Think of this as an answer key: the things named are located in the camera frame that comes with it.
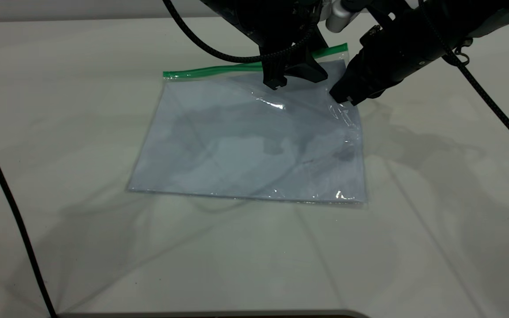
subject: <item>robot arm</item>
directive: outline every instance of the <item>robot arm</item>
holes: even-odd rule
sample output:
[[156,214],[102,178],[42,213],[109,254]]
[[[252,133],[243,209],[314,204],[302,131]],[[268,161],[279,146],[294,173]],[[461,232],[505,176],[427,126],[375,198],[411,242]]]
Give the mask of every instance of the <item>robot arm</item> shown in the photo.
[[509,0],[427,0],[423,8],[415,9],[405,0],[337,0],[333,4],[331,0],[201,0],[259,46],[260,56],[238,58],[201,42],[186,30],[171,1],[163,1],[180,28],[206,52],[227,61],[261,61],[263,82],[272,89],[287,84],[285,75],[314,83],[326,79],[327,73],[311,56],[327,48],[317,22],[329,16],[327,28],[341,32],[366,8],[379,26],[362,36],[363,48],[330,91],[337,102],[348,100],[353,105],[380,96],[440,57],[456,62],[446,56],[442,43],[464,56],[460,49],[472,44],[472,38],[509,24]]

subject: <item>silver cylinder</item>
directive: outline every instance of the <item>silver cylinder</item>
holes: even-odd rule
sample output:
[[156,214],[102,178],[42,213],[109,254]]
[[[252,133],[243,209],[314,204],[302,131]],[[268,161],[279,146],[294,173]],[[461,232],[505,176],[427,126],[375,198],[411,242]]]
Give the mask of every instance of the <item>silver cylinder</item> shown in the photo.
[[325,26],[335,34],[341,32],[345,27],[359,15],[360,12],[351,12],[343,8],[341,0],[333,2],[331,15],[327,18]]

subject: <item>white table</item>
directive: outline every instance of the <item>white table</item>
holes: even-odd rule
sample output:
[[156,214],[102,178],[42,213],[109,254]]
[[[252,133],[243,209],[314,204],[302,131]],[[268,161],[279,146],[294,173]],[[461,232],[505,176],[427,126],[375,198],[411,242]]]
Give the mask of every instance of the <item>white table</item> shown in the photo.
[[[186,20],[257,53],[220,18]],[[362,14],[331,45],[358,40]],[[509,114],[509,26],[469,68]],[[126,193],[163,70],[222,64],[170,19],[0,23],[0,163],[58,312],[509,317],[509,133],[443,61],[359,105],[370,203]],[[44,317],[0,191],[0,317]]]

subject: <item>clear plastic bag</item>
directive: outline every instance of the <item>clear plastic bag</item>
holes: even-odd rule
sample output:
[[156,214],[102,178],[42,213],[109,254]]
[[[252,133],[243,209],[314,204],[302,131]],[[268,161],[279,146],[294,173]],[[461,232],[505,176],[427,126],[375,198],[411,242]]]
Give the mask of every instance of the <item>clear plastic bag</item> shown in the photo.
[[288,77],[276,91],[262,84],[260,63],[165,72],[129,190],[366,202],[358,110],[329,95],[347,46],[316,57],[327,80]]

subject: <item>green zipper seal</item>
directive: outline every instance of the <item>green zipper seal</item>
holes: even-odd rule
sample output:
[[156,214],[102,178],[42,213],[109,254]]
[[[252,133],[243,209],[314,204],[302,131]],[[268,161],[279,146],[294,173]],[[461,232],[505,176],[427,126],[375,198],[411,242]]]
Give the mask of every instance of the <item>green zipper seal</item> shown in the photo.
[[[341,52],[348,52],[348,46],[346,43],[333,46],[332,48],[317,50],[313,52],[312,55],[313,58],[321,58]],[[194,70],[187,71],[166,71],[162,73],[162,76],[164,78],[170,79],[195,79],[204,78],[206,76],[219,75],[227,72],[261,72],[261,71],[262,63],[255,62],[236,65],[222,65],[205,68],[196,68]]]

